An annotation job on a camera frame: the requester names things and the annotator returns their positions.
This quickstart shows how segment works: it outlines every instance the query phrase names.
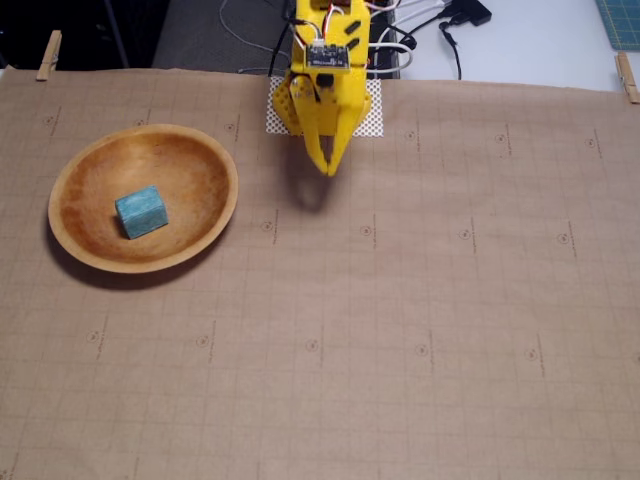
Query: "white perforated pad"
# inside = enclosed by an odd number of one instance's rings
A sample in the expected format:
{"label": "white perforated pad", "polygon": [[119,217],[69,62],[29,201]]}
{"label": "white perforated pad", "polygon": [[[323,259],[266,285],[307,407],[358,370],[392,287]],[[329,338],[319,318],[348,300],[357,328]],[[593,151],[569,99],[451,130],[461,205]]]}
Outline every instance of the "white perforated pad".
{"label": "white perforated pad", "polygon": [[[289,130],[284,126],[280,117],[273,109],[273,93],[284,80],[283,77],[271,77],[269,85],[269,98],[267,100],[267,133],[289,135]],[[364,121],[356,129],[354,137],[384,137],[384,121],[382,118],[382,84],[379,79],[367,80],[367,91],[371,95],[371,110]]]}

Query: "black cable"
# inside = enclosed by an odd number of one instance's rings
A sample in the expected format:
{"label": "black cable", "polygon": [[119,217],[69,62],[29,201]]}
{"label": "black cable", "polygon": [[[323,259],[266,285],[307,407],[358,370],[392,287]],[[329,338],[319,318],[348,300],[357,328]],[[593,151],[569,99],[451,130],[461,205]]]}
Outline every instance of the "black cable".
{"label": "black cable", "polygon": [[442,10],[440,13],[438,13],[435,17],[432,17],[429,20],[427,20],[426,22],[421,23],[420,25],[418,25],[414,29],[410,30],[409,33],[411,35],[413,35],[418,30],[423,29],[424,27],[426,27],[427,25],[435,22],[436,20],[440,20],[441,18],[451,18],[454,15],[457,15],[458,13],[460,13],[460,6],[458,5],[458,2],[452,2],[449,5],[447,5],[444,8],[444,10]]}
{"label": "black cable", "polygon": [[405,32],[404,30],[396,27],[395,25],[391,25],[388,22],[383,23],[382,26],[390,30],[393,30],[394,32],[398,32],[400,35],[402,35],[402,40],[400,40],[398,43],[402,43],[403,45],[406,45],[411,50],[414,50],[418,45],[417,40],[414,38],[411,32]]}
{"label": "black cable", "polygon": [[285,24],[284,24],[284,28],[282,29],[282,32],[280,33],[280,37],[278,38],[278,43],[276,44],[276,48],[273,49],[273,53],[271,54],[271,63],[269,64],[269,74],[268,74],[269,77],[273,75],[273,67],[276,64],[276,57],[278,56],[278,52],[282,47],[282,42],[284,42],[284,37],[287,34],[287,30],[289,30],[289,25],[295,21],[294,16],[296,14],[296,7],[294,6],[291,13],[289,13],[287,10],[290,4],[291,4],[291,0],[284,0],[284,2],[282,2],[281,16],[282,16],[282,19],[285,21]]}
{"label": "black cable", "polygon": [[456,56],[456,65],[458,66],[458,80],[462,80],[462,67],[460,66],[460,56],[458,55],[458,47],[456,41],[453,39],[451,34],[447,32],[447,28],[449,28],[451,24],[449,22],[442,22],[440,24],[440,31],[444,35],[445,40],[451,48],[453,48],[453,54]]}
{"label": "black cable", "polygon": [[284,42],[284,37],[287,35],[287,30],[289,30],[289,22],[284,24],[284,28],[280,33],[280,38],[278,38],[278,43],[276,44],[276,48],[273,49],[273,53],[271,54],[271,63],[269,64],[269,77],[273,75],[273,67],[276,64],[276,57],[278,56],[278,52],[282,47],[282,42]]}

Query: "clothespin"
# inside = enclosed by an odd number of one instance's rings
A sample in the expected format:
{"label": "clothespin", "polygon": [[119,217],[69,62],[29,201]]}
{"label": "clothespin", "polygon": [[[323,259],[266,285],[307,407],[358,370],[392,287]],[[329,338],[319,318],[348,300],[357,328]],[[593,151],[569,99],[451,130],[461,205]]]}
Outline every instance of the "clothespin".
{"label": "clothespin", "polygon": [[62,32],[60,30],[54,30],[49,37],[49,43],[47,49],[44,51],[44,57],[42,57],[42,64],[36,75],[36,80],[39,82],[46,82],[49,80],[49,73],[56,69],[56,63],[58,63],[58,54],[60,53],[60,43],[62,42]]}
{"label": "clothespin", "polygon": [[627,95],[629,95],[629,101],[631,103],[640,103],[640,93],[638,93],[636,81],[633,78],[633,71],[631,70],[631,64],[629,63],[629,58],[626,53],[618,53],[616,66],[618,67],[618,75],[622,81],[622,86],[627,92]]}

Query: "black power adapter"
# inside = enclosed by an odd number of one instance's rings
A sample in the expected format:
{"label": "black power adapter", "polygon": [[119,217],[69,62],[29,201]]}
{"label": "black power adapter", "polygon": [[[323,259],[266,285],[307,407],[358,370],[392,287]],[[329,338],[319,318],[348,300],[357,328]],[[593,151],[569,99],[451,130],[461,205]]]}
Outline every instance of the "black power adapter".
{"label": "black power adapter", "polygon": [[476,27],[491,20],[491,12],[478,0],[453,0],[452,6],[469,16],[469,21]]}

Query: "wire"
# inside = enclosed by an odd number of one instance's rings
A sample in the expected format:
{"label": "wire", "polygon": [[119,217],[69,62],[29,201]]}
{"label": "wire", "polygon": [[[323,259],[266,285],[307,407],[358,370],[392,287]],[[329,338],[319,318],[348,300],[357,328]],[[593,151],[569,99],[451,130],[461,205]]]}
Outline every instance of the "wire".
{"label": "wire", "polygon": [[444,38],[447,41],[447,43],[451,45],[451,48],[453,48],[453,54],[456,57],[456,65],[458,66],[458,80],[462,80],[462,67],[460,66],[460,56],[458,55],[458,44],[453,39],[451,34],[447,32],[447,28],[449,28],[450,26],[451,24],[449,22],[442,22],[440,24],[440,31],[444,35]]}
{"label": "wire", "polygon": [[[402,5],[400,5],[400,3],[398,3],[398,5],[396,5],[396,9],[398,8],[404,8],[404,7],[410,7],[412,5],[417,5],[419,3],[424,3],[424,0],[412,0],[411,2],[402,2]],[[378,15],[380,15],[381,13],[385,13],[383,10],[377,10],[375,12],[373,12],[371,14],[371,19],[373,20],[375,17],[377,17]]]}
{"label": "wire", "polygon": [[394,3],[392,3],[391,5],[387,5],[386,7],[380,7],[374,3],[369,2],[365,2],[365,5],[371,10],[376,10],[378,12],[390,12],[391,10],[398,8],[400,2],[402,2],[402,0],[396,0]]}
{"label": "wire", "polygon": [[340,12],[340,14],[344,15],[344,10],[342,10],[340,7],[336,7],[333,3],[331,3],[329,5],[329,11],[327,12],[327,14],[324,17],[324,22],[323,23],[323,27],[322,27],[322,38],[326,38],[327,37],[327,33],[329,32],[329,22],[331,21],[331,15],[333,15],[333,12]]}
{"label": "wire", "polygon": [[409,31],[409,34],[410,34],[410,35],[413,35],[413,34],[414,34],[414,33],[416,33],[418,30],[420,30],[420,29],[422,29],[422,28],[426,27],[427,25],[429,25],[430,23],[435,22],[436,20],[439,20],[440,18],[442,18],[442,17],[440,16],[440,14],[436,15],[435,17],[431,17],[431,18],[430,18],[429,20],[427,20],[426,22],[422,22],[422,23],[421,23],[420,25],[418,25],[417,27],[415,27],[415,28],[411,29],[411,30]]}
{"label": "wire", "polygon": [[269,63],[269,73],[268,73],[269,77],[273,75],[273,67],[276,64],[276,57],[280,52],[280,48],[282,47],[282,42],[284,41],[284,37],[287,35],[287,30],[289,30],[289,25],[290,25],[289,22],[284,24],[284,28],[282,29],[282,32],[280,32],[280,36],[278,37],[278,43],[276,44],[275,48],[271,52],[271,62]]}
{"label": "wire", "polygon": [[[268,70],[269,70],[268,67],[248,67],[248,68],[239,68],[236,71],[236,73],[266,72]],[[284,70],[282,70],[281,68],[274,68],[272,70],[272,73],[273,72],[277,72],[277,73],[280,73],[281,75],[284,75]]]}
{"label": "wire", "polygon": [[[264,45],[260,45],[259,43],[253,43],[250,42],[249,40],[245,40],[244,38],[242,38],[240,35],[238,35],[236,32],[234,32],[233,30],[231,30],[231,28],[229,28],[229,26],[226,24],[226,22],[224,21],[224,17],[222,16],[222,11],[224,10],[224,7],[227,6],[227,3],[229,2],[229,0],[222,0],[222,3],[220,4],[220,10],[218,10],[218,17],[220,18],[220,23],[222,24],[222,27],[231,35],[233,35],[233,37],[244,43],[245,45],[249,45],[250,47],[255,47],[255,48],[259,48],[260,50],[264,50],[265,52],[272,52],[272,49],[269,47],[265,47]],[[288,54],[284,53],[284,52],[277,52],[277,55],[282,55],[284,58],[287,59],[287,61],[291,61],[291,58],[289,57]]]}
{"label": "wire", "polygon": [[322,38],[322,30],[320,30],[320,28],[315,23],[310,22],[309,20],[295,19],[295,20],[293,20],[293,24],[294,25],[309,25],[310,27],[313,27],[313,30],[315,31],[316,40],[320,40]]}
{"label": "wire", "polygon": [[[428,7],[424,7],[421,8],[419,10],[416,10],[415,12],[409,13],[408,15],[405,15],[404,17],[401,17],[399,19],[397,19],[395,22],[393,22],[391,25],[393,25],[394,27],[407,22],[413,18],[416,18],[420,15],[422,15],[423,13],[427,13],[430,12],[431,10],[435,10],[436,8],[442,8],[444,7],[444,2],[442,0],[437,0],[436,3],[434,3],[433,5],[429,5]],[[378,37],[378,43],[382,42],[384,40],[384,37],[387,33],[389,33],[391,31],[391,28],[387,27],[385,28],[385,30],[382,32],[382,34],[380,35],[380,37]],[[374,57],[373,57],[373,64],[377,65],[378,64],[378,52],[375,53]],[[402,70],[402,69],[392,69],[393,72],[397,72],[398,70]],[[379,72],[377,70],[372,70],[371,73],[392,73],[392,72]]]}
{"label": "wire", "polygon": [[395,42],[387,42],[387,43],[370,43],[369,44],[370,48],[394,48],[394,49],[398,49],[398,50],[402,50],[405,53],[409,54],[409,59],[407,60],[407,62],[405,62],[402,65],[398,65],[397,67],[393,67],[393,68],[385,68],[382,70],[367,70],[367,73],[376,73],[376,74],[382,74],[382,73],[393,73],[393,72],[399,72],[400,70],[407,68],[409,65],[411,65],[411,62],[413,62],[413,53],[411,52],[411,49],[409,47],[407,47],[406,45],[402,44],[402,43],[395,43]]}

